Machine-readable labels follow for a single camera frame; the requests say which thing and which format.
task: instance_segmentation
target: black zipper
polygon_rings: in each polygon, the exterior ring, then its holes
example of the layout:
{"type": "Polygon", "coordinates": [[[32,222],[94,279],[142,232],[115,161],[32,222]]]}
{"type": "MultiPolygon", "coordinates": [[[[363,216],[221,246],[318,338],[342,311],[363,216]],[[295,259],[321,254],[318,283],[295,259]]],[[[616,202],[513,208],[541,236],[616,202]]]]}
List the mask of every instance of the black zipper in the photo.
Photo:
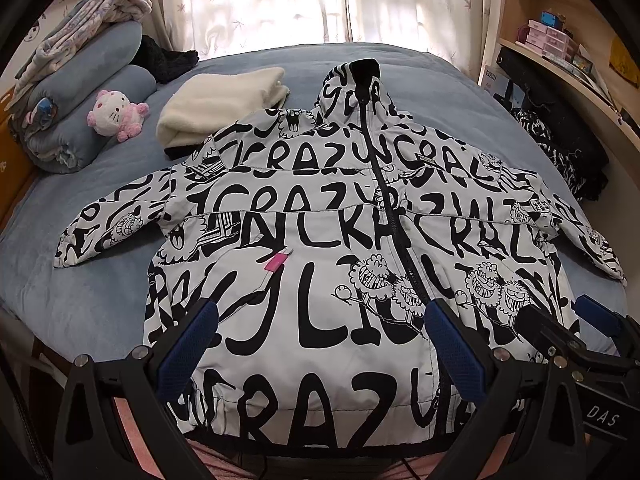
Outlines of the black zipper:
{"type": "MultiPolygon", "coordinates": [[[[367,98],[358,98],[358,103],[360,105],[360,128],[362,131],[362,136],[364,137],[364,141],[367,145],[367,151],[369,152],[369,161],[371,163],[371,168],[373,169],[373,173],[376,176],[376,180],[378,181],[378,186],[380,187],[380,192],[382,194],[382,200],[385,205],[385,213],[386,213],[386,221],[389,224],[389,228],[391,230],[391,239],[393,240],[394,247],[396,248],[396,253],[400,258],[400,263],[406,272],[407,279],[411,286],[414,288],[415,293],[418,295],[418,298],[422,302],[423,305],[427,305],[431,301],[429,293],[427,292],[426,287],[424,286],[424,282],[422,281],[420,274],[418,274],[418,269],[415,267],[415,263],[412,260],[409,251],[407,250],[408,237],[404,230],[400,226],[400,218],[398,213],[393,209],[391,205],[391,195],[388,190],[388,186],[386,185],[386,180],[382,175],[382,170],[380,169],[380,164],[378,163],[378,158],[376,156],[376,152],[373,149],[373,141],[371,140],[371,136],[369,134],[369,129],[367,127],[367,103],[369,102],[369,94],[367,91],[367,98]]],[[[438,370],[442,367],[442,362],[438,359],[438,370]]],[[[451,396],[451,379],[449,378],[449,374],[439,373],[440,381],[438,384],[438,407],[436,409],[436,424],[433,430],[433,436],[442,436],[447,432],[447,419],[449,414],[449,403],[451,396]]]]}

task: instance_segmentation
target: plush toy face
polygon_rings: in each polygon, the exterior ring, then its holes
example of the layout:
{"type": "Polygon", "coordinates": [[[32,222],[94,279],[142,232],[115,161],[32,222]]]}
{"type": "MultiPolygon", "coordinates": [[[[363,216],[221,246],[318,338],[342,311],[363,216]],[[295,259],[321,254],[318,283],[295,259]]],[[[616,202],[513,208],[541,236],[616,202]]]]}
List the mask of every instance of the plush toy face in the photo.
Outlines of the plush toy face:
{"type": "Polygon", "coordinates": [[[128,106],[129,99],[122,92],[100,90],[94,109],[87,115],[87,124],[102,136],[114,136],[118,133],[128,106]]]}

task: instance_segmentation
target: patterned blanket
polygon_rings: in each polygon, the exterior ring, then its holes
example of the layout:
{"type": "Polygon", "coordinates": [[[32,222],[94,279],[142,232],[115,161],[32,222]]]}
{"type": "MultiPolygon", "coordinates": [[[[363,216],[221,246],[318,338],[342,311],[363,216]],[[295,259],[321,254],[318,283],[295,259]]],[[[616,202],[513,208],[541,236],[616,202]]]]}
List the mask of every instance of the patterned blanket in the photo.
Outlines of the patterned blanket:
{"type": "Polygon", "coordinates": [[[151,12],[149,0],[87,0],[67,15],[62,26],[36,47],[31,58],[17,73],[14,97],[16,103],[34,84],[54,73],[92,37],[103,23],[140,21],[151,12]]]}

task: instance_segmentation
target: metal screw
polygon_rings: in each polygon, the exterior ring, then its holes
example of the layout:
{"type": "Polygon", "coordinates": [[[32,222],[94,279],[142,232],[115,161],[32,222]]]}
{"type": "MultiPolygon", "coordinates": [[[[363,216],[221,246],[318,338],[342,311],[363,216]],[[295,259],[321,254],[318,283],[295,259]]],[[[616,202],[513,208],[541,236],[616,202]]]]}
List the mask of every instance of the metal screw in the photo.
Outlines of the metal screw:
{"type": "Polygon", "coordinates": [[[149,355],[149,348],[144,345],[136,346],[131,351],[131,357],[133,357],[134,359],[144,359],[148,355],[149,355]]]}
{"type": "Polygon", "coordinates": [[[83,367],[88,362],[89,362],[89,356],[87,354],[80,354],[78,357],[74,359],[74,364],[77,367],[83,367]]]}
{"type": "Polygon", "coordinates": [[[498,361],[505,362],[509,360],[511,354],[506,348],[498,347],[494,349],[494,357],[498,359],[498,361]]]}
{"type": "Polygon", "coordinates": [[[556,357],[554,357],[554,364],[558,368],[566,368],[566,359],[561,355],[557,355],[556,357]]]}

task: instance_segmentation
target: pink pants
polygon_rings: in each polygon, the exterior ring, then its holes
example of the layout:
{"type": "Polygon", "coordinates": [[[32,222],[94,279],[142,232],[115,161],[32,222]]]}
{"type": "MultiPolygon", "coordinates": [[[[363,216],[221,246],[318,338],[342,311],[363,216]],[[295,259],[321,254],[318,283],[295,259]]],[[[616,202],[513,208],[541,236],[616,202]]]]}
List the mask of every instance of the pink pants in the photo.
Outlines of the pink pants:
{"type": "MultiPolygon", "coordinates": [[[[127,437],[129,438],[129,443],[138,459],[138,463],[140,467],[147,471],[149,474],[152,474],[158,478],[164,478],[162,473],[158,469],[156,462],[153,457],[149,453],[149,450],[146,448],[145,442],[142,439],[142,435],[138,431],[138,427],[133,420],[133,415],[131,410],[129,409],[129,404],[125,399],[115,399],[116,406],[118,409],[118,413],[122,420],[122,425],[124,427],[125,432],[127,433],[127,437]]],[[[513,435],[506,435],[502,437],[495,446],[494,452],[489,457],[489,460],[484,466],[484,469],[480,473],[478,479],[485,478],[486,476],[492,475],[502,463],[504,456],[509,449],[509,445],[511,443],[511,439],[513,435]]],[[[196,455],[202,460],[205,466],[211,471],[211,473],[218,480],[231,480],[231,479],[239,479],[239,480],[257,480],[256,475],[253,473],[241,468],[239,465],[228,459],[226,456],[221,453],[207,447],[203,446],[198,442],[194,442],[191,440],[187,441],[196,455]]],[[[438,462],[444,457],[445,453],[435,453],[428,456],[421,456],[417,458],[407,459],[409,466],[411,469],[420,477],[424,478],[428,476],[431,471],[438,465],[438,462]]],[[[406,467],[406,465],[402,462],[397,462],[389,468],[385,469],[382,473],[375,477],[374,480],[414,480],[415,477],[411,471],[406,467]]]]}

